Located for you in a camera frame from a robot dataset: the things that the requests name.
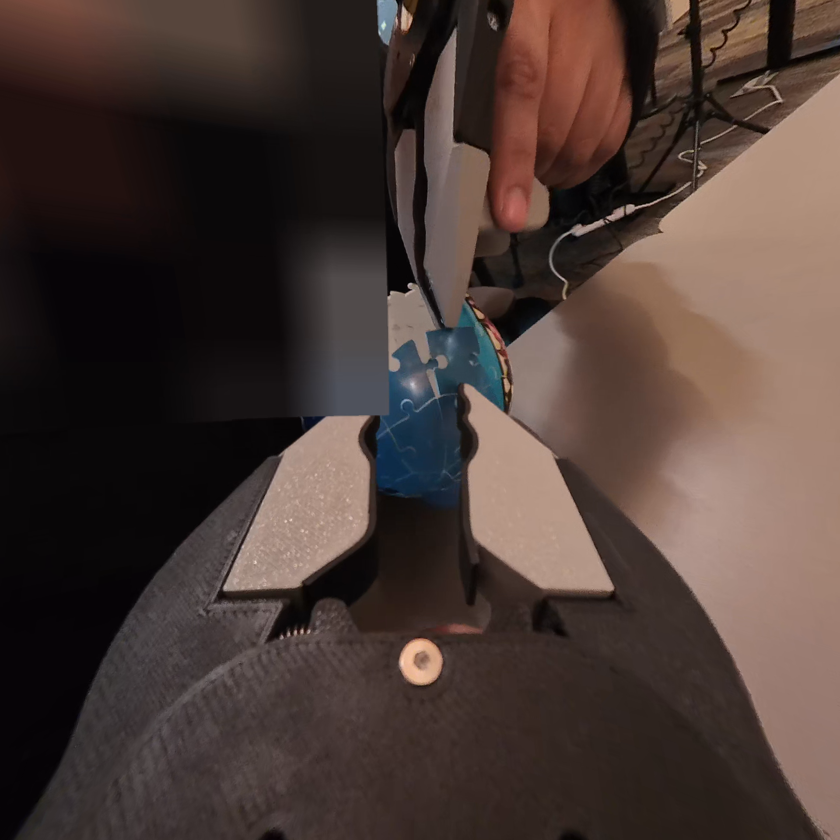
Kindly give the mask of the person's left hand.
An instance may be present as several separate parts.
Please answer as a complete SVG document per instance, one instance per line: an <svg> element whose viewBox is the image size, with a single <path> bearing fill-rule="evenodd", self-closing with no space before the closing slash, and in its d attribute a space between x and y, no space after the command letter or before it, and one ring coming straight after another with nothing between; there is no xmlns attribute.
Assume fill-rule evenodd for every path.
<svg viewBox="0 0 840 840"><path fill-rule="evenodd" d="M488 192L519 233L532 186L569 189L619 151L632 113L626 28L613 1L515 2L500 49Z"/></svg>

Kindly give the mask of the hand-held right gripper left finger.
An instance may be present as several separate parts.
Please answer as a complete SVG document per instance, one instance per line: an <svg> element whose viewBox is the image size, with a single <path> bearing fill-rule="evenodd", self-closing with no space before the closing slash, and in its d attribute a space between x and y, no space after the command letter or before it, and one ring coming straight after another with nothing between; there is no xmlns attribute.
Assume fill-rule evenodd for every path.
<svg viewBox="0 0 840 840"><path fill-rule="evenodd" d="M231 599L357 599L375 577L373 416L329 416L281 454L222 587Z"/></svg>

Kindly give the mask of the person's dark clothed torso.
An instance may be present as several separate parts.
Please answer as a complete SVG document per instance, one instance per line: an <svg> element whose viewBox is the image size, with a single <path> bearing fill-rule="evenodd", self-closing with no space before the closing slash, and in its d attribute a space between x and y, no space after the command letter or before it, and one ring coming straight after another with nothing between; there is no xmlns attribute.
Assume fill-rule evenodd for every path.
<svg viewBox="0 0 840 840"><path fill-rule="evenodd" d="M56 769L124 617L299 418L2 436L1 834Z"/></svg>

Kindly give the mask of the black tripod stand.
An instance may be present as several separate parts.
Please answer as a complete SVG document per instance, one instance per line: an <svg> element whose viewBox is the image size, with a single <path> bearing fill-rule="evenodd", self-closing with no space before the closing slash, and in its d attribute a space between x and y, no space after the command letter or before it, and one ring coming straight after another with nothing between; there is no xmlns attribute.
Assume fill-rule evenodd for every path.
<svg viewBox="0 0 840 840"><path fill-rule="evenodd" d="M731 23L721 29L720 43L711 47L709 57L705 58L702 45L700 2L689 2L688 20L682 31L682 35L689 45L689 90L684 95L672 98L661 107L656 106L647 114L647 117L651 118L656 113L669 112L676 104L681 107L679 122L668 147L643 182L633 192L633 199L636 202L648 194L648 188L652 181L675 152L678 142L688 134L691 134L691 146L680 152L678 157L682 163L690 167L690 178L688 182L673 187L669 192L657 194L654 203L662 203L683 192L693 193L698 188L700 178L707 171L707 166L701 159L701 153L706 146L737 130L744 130L760 137L770 131L768 127L755 122L754 119L736 117L723 106L712 90L707 88L706 84L707 72L716 64L718 53L728 44L731 33L740 25L742 16L752 5L752 1L747 1L734 8Z"/></svg>

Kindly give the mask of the person's left forearm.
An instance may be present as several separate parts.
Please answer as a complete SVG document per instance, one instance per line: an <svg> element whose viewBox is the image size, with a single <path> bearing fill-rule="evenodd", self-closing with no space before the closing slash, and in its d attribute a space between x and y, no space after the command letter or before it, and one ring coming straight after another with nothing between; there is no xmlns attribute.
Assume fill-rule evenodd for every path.
<svg viewBox="0 0 840 840"><path fill-rule="evenodd" d="M614 1L624 25L626 58L645 63L655 58L668 22L666 1Z"/></svg>

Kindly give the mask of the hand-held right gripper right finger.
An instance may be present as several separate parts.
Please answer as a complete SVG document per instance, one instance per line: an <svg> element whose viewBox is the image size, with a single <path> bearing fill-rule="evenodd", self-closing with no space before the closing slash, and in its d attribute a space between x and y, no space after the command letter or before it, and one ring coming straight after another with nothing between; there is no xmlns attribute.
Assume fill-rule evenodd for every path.
<svg viewBox="0 0 840 840"><path fill-rule="evenodd" d="M473 385L458 389L458 429L467 604L612 598L614 584L553 451Z"/></svg>

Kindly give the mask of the blue puzzle ball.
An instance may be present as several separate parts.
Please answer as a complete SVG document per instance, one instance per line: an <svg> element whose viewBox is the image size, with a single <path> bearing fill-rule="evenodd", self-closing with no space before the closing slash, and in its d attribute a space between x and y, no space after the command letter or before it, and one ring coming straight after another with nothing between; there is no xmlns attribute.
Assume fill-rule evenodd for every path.
<svg viewBox="0 0 840 840"><path fill-rule="evenodd" d="M507 347L472 297L452 329L438 328L415 283L391 291L387 306L390 405L375 437L377 489L454 509L463 467L459 387L473 386L507 412L512 397Z"/></svg>

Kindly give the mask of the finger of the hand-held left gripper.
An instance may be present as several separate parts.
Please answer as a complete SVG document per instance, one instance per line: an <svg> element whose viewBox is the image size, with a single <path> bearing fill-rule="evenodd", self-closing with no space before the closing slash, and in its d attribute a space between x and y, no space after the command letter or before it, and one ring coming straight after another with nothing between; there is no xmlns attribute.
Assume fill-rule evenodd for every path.
<svg viewBox="0 0 840 840"><path fill-rule="evenodd" d="M394 150L395 220L406 256L430 312L433 323L440 323L432 283L425 267L427 231L427 174L424 162L424 138L414 129L402 131Z"/></svg>
<svg viewBox="0 0 840 840"><path fill-rule="evenodd" d="M438 59L423 120L423 266L439 319L448 329L457 325L466 297L490 170L487 152L455 140L457 54L453 33Z"/></svg>

